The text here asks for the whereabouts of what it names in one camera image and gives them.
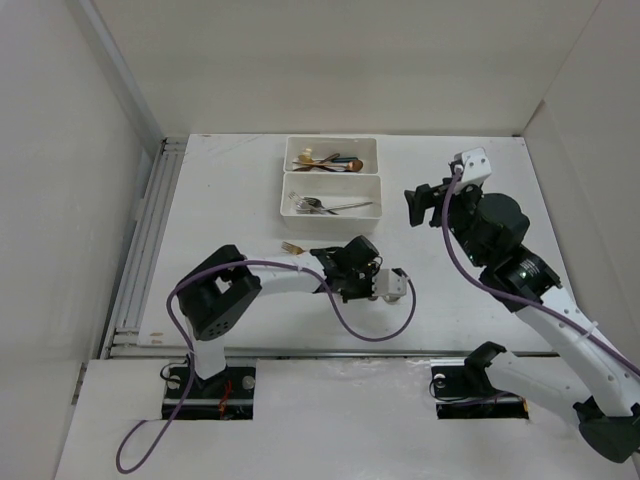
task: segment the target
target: fork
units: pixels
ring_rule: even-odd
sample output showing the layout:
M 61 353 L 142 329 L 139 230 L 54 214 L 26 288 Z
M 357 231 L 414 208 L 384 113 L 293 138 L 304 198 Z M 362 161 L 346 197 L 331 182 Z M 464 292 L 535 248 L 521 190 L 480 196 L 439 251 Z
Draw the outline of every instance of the fork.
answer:
M 298 207 L 298 208 L 303 208 L 303 206 L 304 206 L 305 210 L 313 210 L 316 213 L 325 213 L 321 209 L 316 208 L 316 207 L 312 206 L 311 204 L 309 204 L 309 202 L 307 202 L 304 198 L 302 198 L 296 192 L 289 193 L 289 198 L 295 202 L 296 207 Z
M 282 245 L 280 245 L 280 248 L 282 248 L 285 252 L 291 253 L 292 255 L 300 255 L 301 253 L 306 252 L 306 250 L 303 249 L 302 247 L 299 247 L 289 242 L 282 242 Z

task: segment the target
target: metal frame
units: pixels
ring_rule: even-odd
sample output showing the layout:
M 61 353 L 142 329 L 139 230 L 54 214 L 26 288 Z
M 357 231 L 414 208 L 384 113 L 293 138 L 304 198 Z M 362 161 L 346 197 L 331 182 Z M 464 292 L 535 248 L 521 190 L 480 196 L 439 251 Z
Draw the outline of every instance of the metal frame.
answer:
M 93 0 L 66 0 L 122 109 L 152 156 L 164 138 L 147 101 Z
M 111 341 L 111 358 L 178 358 L 184 357 L 187 349 L 182 347 L 165 347 L 165 346 L 140 346 L 138 345 L 138 332 L 135 330 L 117 330 Z M 453 360 L 464 360 L 471 352 L 460 350 L 386 350 L 386 351 L 370 351 L 370 350 L 336 350 L 327 352 L 319 349 L 268 349 L 268 348 L 241 348 L 226 347 L 225 354 L 227 358 L 391 358 L 391 357 L 407 357 L 407 358 L 438 358 L 455 357 Z M 526 355 L 527 357 L 557 357 L 552 352 L 515 352 L 517 355 Z
M 130 345 L 137 339 L 141 314 L 169 216 L 173 192 L 184 158 L 186 139 L 169 138 L 156 154 L 151 177 L 136 214 L 136 227 L 118 291 L 100 349 L 100 358 L 110 358 L 120 351 L 119 345 Z M 122 336 L 129 342 L 122 342 Z M 145 356 L 167 356 L 151 348 Z

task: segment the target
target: white plastic tray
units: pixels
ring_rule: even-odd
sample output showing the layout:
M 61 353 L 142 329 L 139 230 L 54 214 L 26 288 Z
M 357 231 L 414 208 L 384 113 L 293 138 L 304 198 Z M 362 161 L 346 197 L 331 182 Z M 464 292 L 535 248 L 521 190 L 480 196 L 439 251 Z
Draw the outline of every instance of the white plastic tray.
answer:
M 375 138 L 298 135 L 287 138 L 287 147 L 284 154 L 285 172 L 292 172 L 300 166 L 293 162 L 297 161 L 298 155 L 307 148 L 311 149 L 311 158 L 313 160 L 323 160 L 329 155 L 339 153 L 341 157 L 358 157 L 362 160 L 364 166 L 360 171 L 361 174 L 378 173 L 378 142 Z
M 324 207 L 360 202 L 373 202 L 338 215 L 297 213 L 289 198 L 295 192 L 301 197 L 318 198 Z M 280 214 L 293 230 L 320 232 L 372 232 L 382 216 L 382 186 L 377 175 L 358 173 L 285 173 L 282 184 Z

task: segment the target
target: white bracket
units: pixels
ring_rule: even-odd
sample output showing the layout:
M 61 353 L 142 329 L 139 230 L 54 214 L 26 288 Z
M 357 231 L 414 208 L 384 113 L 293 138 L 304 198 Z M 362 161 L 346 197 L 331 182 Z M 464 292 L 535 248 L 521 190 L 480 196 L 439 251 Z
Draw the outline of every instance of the white bracket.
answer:
M 452 164 L 462 161 L 464 171 L 454 193 L 461 192 L 467 185 L 481 186 L 491 175 L 491 163 L 484 148 L 474 148 L 455 156 Z
M 579 421 L 573 405 L 591 396 L 579 378 L 549 370 L 545 360 L 519 358 L 511 352 L 498 354 L 486 373 L 492 387 L 520 395 L 574 427 Z
M 390 268 L 383 268 L 373 277 L 373 296 L 393 302 L 407 294 L 407 279 Z

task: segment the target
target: spoon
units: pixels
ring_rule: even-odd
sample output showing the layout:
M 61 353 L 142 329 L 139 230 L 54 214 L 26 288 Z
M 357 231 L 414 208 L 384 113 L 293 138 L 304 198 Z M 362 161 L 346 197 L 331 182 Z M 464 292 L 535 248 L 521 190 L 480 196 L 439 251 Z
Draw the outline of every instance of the spoon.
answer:
M 308 163 L 302 163 L 302 162 L 293 162 L 296 165 L 305 165 L 305 166 L 310 166 Z M 347 164 L 341 164 L 341 163 L 323 163 L 322 164 L 323 167 L 342 167 L 344 168 L 345 172 L 359 172 L 360 170 L 362 170 L 362 167 L 364 167 L 364 163 L 362 163 L 362 160 L 360 159 L 356 159 L 356 160 L 351 160 L 349 163 Z
M 315 198 L 315 197 L 303 197 L 303 198 L 304 198 L 304 201 L 310 206 L 312 206 L 313 208 L 317 208 L 318 210 L 322 210 L 323 212 L 330 213 L 331 215 L 338 215 L 333 210 L 328 210 L 324 205 L 322 205 L 322 202 L 320 201 L 319 198 Z
M 294 172 L 309 172 L 314 168 L 318 168 L 320 170 L 325 170 L 325 171 L 330 172 L 330 173 L 342 173 L 342 170 L 334 170 L 333 168 L 325 167 L 323 165 L 311 165 L 309 167 L 298 167 L 298 168 L 294 168 L 293 171 Z

